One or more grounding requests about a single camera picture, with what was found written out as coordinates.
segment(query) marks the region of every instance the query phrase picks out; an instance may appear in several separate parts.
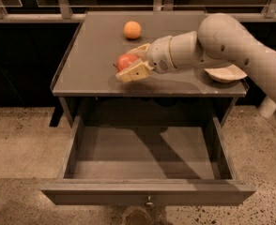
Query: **terrazzo floor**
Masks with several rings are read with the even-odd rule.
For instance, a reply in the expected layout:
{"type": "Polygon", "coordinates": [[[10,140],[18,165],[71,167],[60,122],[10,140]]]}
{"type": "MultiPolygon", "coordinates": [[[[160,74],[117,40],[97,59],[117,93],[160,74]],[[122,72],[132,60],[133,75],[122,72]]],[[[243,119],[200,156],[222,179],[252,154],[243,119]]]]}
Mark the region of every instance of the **terrazzo floor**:
{"type": "Polygon", "coordinates": [[[40,191],[59,173],[70,128],[65,117],[49,127],[53,108],[0,108],[0,225],[125,224],[132,211],[154,225],[276,224],[276,113],[236,106],[223,127],[241,180],[257,191],[236,207],[55,206],[40,191]]]}

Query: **metal knob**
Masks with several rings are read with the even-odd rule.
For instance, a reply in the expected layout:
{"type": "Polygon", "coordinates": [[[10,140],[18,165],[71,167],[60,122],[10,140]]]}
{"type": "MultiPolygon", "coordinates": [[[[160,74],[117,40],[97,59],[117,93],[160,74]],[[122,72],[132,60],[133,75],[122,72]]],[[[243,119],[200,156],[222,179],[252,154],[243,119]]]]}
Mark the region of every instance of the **metal knob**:
{"type": "Polygon", "coordinates": [[[150,200],[150,196],[147,196],[147,202],[146,202],[147,207],[153,207],[154,203],[150,200]]]}

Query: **red apple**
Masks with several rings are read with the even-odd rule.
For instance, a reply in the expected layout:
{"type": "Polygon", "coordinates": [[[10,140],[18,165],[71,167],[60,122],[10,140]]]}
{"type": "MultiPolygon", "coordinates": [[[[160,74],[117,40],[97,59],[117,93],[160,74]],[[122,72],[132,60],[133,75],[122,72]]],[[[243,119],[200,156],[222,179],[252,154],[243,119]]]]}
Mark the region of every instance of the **red apple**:
{"type": "Polygon", "coordinates": [[[138,56],[134,54],[122,54],[117,59],[117,72],[122,71],[124,68],[127,68],[133,62],[138,59],[138,56]]]}

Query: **drawer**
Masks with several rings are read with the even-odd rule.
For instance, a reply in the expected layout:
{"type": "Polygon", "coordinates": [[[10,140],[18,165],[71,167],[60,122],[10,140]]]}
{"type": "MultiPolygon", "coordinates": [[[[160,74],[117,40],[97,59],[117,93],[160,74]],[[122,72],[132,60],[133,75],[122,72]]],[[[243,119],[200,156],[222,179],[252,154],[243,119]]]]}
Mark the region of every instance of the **drawer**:
{"type": "Polygon", "coordinates": [[[239,205],[239,181],[210,99],[83,98],[57,180],[55,204],[239,205]]]}

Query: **gray tabletop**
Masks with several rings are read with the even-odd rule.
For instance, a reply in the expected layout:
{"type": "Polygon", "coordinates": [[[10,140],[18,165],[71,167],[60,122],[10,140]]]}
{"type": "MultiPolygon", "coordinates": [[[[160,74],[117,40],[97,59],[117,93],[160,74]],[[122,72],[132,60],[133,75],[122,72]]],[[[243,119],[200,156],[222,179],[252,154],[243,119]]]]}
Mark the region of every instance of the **gray tabletop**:
{"type": "Polygon", "coordinates": [[[157,38],[195,31],[204,14],[189,11],[88,12],[53,93],[59,97],[244,97],[242,82],[213,82],[202,68],[157,74],[137,82],[120,82],[113,64],[119,55],[157,38]],[[142,35],[126,39],[123,26],[137,21],[142,35]]]}

